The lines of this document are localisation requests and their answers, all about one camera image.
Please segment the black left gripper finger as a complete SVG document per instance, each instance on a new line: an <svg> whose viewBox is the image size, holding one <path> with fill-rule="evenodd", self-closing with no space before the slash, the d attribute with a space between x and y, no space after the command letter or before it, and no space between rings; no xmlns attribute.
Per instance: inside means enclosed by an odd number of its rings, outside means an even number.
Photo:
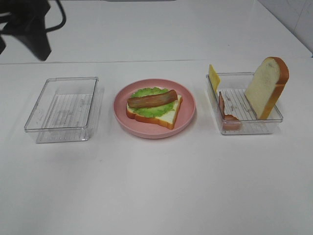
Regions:
<svg viewBox="0 0 313 235"><path fill-rule="evenodd" d="M0 36L0 54L2 54L2 52L5 50L6 48L6 43L4 41L4 39Z"/></svg>
<svg viewBox="0 0 313 235"><path fill-rule="evenodd" d="M40 61L45 61L51 53L46 30L35 30L16 35L15 38L24 44Z"/></svg>

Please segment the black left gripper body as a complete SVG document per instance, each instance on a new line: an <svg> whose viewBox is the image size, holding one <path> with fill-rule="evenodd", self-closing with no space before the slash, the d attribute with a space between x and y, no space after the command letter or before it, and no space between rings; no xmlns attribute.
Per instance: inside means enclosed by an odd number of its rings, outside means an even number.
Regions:
<svg viewBox="0 0 313 235"><path fill-rule="evenodd" d="M50 9L46 0L2 0L0 2L0 22L5 26L2 35L30 35L45 32L41 21Z"/></svg>

